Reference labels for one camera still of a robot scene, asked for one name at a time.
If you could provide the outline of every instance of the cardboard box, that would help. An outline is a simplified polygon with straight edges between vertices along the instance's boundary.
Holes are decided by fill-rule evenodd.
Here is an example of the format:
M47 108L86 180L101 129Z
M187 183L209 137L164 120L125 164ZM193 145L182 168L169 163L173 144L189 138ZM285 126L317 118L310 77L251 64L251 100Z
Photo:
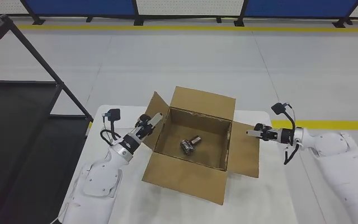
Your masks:
M176 87L170 106L154 92L146 114L163 119L144 141L153 153L142 180L223 204L227 171L258 178L259 140L234 110L235 99L209 92ZM185 155L180 142L194 136L202 141Z

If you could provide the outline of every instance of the yellow stripe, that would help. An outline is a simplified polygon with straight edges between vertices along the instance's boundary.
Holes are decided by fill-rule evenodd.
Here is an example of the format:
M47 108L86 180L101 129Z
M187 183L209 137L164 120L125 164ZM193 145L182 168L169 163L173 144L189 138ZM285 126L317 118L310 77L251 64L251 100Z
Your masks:
M334 27L235 27L235 26L98 26L98 25L18 25L23 30L194 30L194 31L266 31L266 32L358 32L358 28Z
M291 128L288 120L272 120L274 128ZM297 120L298 127L308 129L328 129L328 130L358 130L358 121L348 120Z

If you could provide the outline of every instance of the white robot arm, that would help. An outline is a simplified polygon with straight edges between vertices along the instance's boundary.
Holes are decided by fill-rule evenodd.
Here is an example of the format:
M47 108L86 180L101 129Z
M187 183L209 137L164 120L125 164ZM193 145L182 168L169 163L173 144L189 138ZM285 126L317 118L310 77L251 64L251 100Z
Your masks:
M284 164L286 165L298 149L310 150L323 177L339 197L353 224L358 224L358 146L347 133L326 133L311 136L306 128L296 127L292 118L285 112L289 104L275 104L276 114L285 114L293 124L292 129L273 129L256 124L247 134L264 141L277 141L295 148Z
M110 145L108 154L103 160L82 167L64 211L64 224L108 223L122 178L120 168L129 163L134 151L163 118L160 113L152 118L142 115L130 133L117 139L120 136L114 132L114 121L120 119L119 113L119 109L114 109L104 115L111 121L111 130L101 131L101 137ZM111 133L115 141L105 139L104 132Z

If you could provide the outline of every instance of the metal cylinder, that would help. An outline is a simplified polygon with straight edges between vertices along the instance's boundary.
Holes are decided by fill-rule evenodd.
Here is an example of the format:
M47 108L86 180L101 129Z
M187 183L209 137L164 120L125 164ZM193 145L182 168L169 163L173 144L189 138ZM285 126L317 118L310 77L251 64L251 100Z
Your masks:
M191 140L189 140L189 142L195 146L197 144L199 144L201 142L201 138L199 136L195 136L194 138L192 138Z

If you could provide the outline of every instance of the white table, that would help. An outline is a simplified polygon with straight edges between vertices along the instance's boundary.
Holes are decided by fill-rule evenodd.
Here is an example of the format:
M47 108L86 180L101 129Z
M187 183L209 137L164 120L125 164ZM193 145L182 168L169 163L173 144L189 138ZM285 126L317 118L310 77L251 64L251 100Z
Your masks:
M102 113L112 108L121 109L121 120L115 123L116 131L124 136L143 114L143 106L108 106L98 108L81 157L74 172L69 190L81 167L87 162L104 158L107 144L99 132L103 128ZM255 125L271 124L268 113L236 110L234 120ZM128 166L123 167L123 178L113 208L110 224L115 223L264 223L296 224L291 196L285 179L282 159L275 142L260 142L260 177L229 174L224 205L192 197L174 190L142 181L152 151L142 144Z

